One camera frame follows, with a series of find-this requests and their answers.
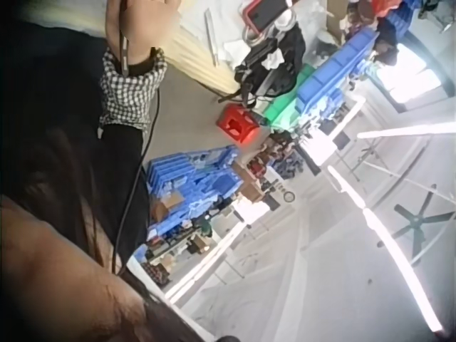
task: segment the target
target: plaid shirt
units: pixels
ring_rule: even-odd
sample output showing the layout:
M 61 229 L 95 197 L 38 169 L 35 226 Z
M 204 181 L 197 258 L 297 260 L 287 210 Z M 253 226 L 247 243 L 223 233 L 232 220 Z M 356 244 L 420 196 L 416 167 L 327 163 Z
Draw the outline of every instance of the plaid shirt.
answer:
M 115 57 L 106 51 L 103 57 L 104 72 L 100 80 L 103 91 L 103 113 L 100 126 L 128 125 L 143 132 L 150 124 L 150 103 L 165 77 L 167 64 L 161 49 L 154 55 L 152 70 L 141 76 L 124 77 L 115 69 Z

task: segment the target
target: hair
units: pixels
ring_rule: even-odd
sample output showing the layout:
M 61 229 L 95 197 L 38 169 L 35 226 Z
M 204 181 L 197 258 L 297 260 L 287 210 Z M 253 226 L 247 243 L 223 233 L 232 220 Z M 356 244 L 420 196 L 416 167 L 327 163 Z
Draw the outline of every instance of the hair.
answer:
M 9 166 L 2 170 L 2 192 L 60 233 L 64 230 L 69 240 L 101 264 L 99 255 L 89 252 L 83 211 L 86 204 L 92 211 L 95 229 L 100 209 L 95 205 L 99 194 L 94 172 L 87 156 L 77 144 L 71 143 L 65 130 L 48 130 L 38 143 L 26 143 L 19 152 L 7 153 L 3 158 L 8 160 Z M 142 296 L 145 320 L 142 323 L 130 322 L 119 307 L 118 326 L 110 330 L 94 328 L 88 335 L 81 336 L 80 341 L 109 341 L 112 338 L 129 342 L 203 341 L 173 309 L 154 297 L 131 271 L 125 268 L 120 278 Z

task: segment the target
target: desk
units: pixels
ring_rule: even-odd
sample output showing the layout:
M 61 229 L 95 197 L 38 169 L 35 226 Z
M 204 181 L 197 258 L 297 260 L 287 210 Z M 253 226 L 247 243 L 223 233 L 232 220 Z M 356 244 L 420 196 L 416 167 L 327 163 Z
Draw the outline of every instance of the desk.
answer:
M 239 85 L 226 64 L 214 67 L 207 47 L 204 11 L 214 8 L 218 45 L 242 36 L 243 23 L 239 8 L 244 0 L 182 0 L 179 30 L 173 40 L 162 48 L 166 59 L 189 77 L 224 93 L 234 93 Z M 21 17 L 45 27 L 64 27 L 86 32 L 92 36 L 105 35 L 106 0 L 32 0 L 24 7 Z M 316 32 L 326 27 L 326 0 L 302 0 L 295 5 L 304 39 L 310 46 Z

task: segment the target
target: person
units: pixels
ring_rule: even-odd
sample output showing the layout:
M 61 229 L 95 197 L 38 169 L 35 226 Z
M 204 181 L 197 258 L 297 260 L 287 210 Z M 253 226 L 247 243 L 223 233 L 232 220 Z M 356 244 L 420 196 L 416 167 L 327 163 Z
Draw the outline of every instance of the person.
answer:
M 176 11 L 178 3 L 167 2 Z M 141 23 L 149 25 L 142 15 L 129 33 L 130 75 L 119 73 L 119 18 L 120 0 L 108 0 L 100 86 L 81 63 L 82 33 L 43 28 L 75 45 L 31 39 L 38 46 L 31 56 L 19 48 L 25 31 L 11 30 L 11 50 L 2 49 L 3 341 L 202 342 L 125 267 L 146 240 L 143 171 L 111 273 L 150 102 L 167 68 L 163 52 L 150 47 L 163 26 L 134 39 Z

